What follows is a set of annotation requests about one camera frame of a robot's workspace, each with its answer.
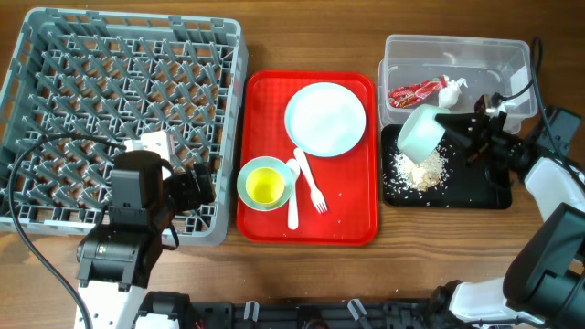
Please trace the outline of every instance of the yellow cup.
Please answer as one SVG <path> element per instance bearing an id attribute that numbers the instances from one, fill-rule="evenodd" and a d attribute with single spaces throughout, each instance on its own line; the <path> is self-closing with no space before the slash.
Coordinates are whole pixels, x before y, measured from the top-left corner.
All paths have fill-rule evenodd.
<path id="1" fill-rule="evenodd" d="M 246 193 L 260 205 L 273 206 L 284 193 L 284 179 L 272 168 L 258 168 L 246 179 Z"/>

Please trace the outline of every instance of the fork handle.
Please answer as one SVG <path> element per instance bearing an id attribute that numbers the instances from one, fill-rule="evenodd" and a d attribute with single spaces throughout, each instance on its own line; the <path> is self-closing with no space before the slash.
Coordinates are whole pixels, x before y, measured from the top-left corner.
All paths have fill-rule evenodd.
<path id="1" fill-rule="evenodd" d="M 298 147 L 295 148 L 294 158 L 296 158 L 296 161 L 299 162 L 299 166 L 301 167 L 301 171 L 303 171 L 304 178 L 306 178 L 307 183 L 309 183 L 309 187 L 311 187 L 312 190 L 318 189 L 317 185 L 314 183 L 313 175 L 311 174 L 311 168 L 309 167 L 307 156 L 304 154 L 303 150 Z"/>

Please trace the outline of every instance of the black tray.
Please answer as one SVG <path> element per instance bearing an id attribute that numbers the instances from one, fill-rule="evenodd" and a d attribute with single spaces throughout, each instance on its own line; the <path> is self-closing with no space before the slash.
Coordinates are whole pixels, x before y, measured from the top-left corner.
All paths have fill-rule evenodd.
<path id="1" fill-rule="evenodd" d="M 507 209 L 512 205 L 508 170 L 483 161 L 468 166 L 463 155 L 456 152 L 444 139 L 441 146 L 447 149 L 444 156 L 449 160 L 445 165 L 449 178 L 443 186 L 420 193 L 411 189 L 398 193 L 396 187 L 406 185 L 390 182 L 392 179 L 396 180 L 393 162 L 394 155 L 399 152 L 396 141 L 401 128 L 401 124 L 391 124 L 382 130 L 382 184 L 387 203 L 407 207 L 484 209 Z"/>

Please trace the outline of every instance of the wooden table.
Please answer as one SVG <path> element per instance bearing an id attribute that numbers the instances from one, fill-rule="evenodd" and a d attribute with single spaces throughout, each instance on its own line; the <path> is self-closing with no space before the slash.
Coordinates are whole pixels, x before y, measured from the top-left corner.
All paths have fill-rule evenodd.
<path id="1" fill-rule="evenodd" d="M 384 43 L 394 33 L 522 39 L 541 36 L 539 75 L 545 103 L 585 114 L 585 2 L 566 1 L 0 1 L 0 72 L 6 72 L 25 13 L 32 6 L 224 16 L 242 26 L 250 63 L 259 69 L 355 70 L 378 78 Z M 534 120 L 523 123 L 526 133 Z M 585 129 L 570 156 L 585 163 Z M 352 297 L 380 301 L 425 297 L 447 281 L 484 281 L 505 274 L 540 227 L 531 195 L 514 186 L 505 211 L 397 208 L 379 204 L 380 229 L 363 248 L 254 244 L 233 221 L 216 248 L 165 252 L 150 280 L 155 291 L 194 301 L 287 302 Z M 33 237 L 75 281 L 80 238 Z M 75 304 L 15 234 L 0 237 L 0 327 L 66 328 Z"/>

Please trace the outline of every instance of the dish rack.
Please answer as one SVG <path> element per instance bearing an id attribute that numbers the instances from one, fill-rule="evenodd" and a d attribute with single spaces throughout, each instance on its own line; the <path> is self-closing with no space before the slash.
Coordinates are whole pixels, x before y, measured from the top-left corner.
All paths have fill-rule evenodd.
<path id="1" fill-rule="evenodd" d="M 11 164 L 43 135 L 80 133 L 122 143 L 165 130 L 174 136 L 174 169 L 208 163 L 217 195 L 214 204 L 175 217 L 180 241 L 221 243 L 247 64 L 232 19 L 31 10 L 0 93 L 0 229 L 14 230 L 6 189 Z M 83 141 L 46 143 L 34 152 L 15 192 L 25 231 L 87 234 L 111 197 L 118 152 Z M 172 243 L 168 229 L 163 240 Z"/>

